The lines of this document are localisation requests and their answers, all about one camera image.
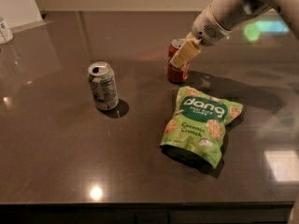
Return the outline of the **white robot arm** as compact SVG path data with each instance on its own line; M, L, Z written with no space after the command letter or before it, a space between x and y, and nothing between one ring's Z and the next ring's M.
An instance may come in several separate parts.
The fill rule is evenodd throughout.
M236 26L274 9L299 38L299 0L213 0L194 20L183 44L170 59L180 68L201 52L230 35Z

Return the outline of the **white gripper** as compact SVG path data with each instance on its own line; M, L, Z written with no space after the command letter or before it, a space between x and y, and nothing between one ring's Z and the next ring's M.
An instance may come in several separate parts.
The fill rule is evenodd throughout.
M211 6L205 8L195 19L187 38L171 58L170 63L176 68L189 62L201 52L201 45L215 46L230 35L231 31L223 28L216 20Z

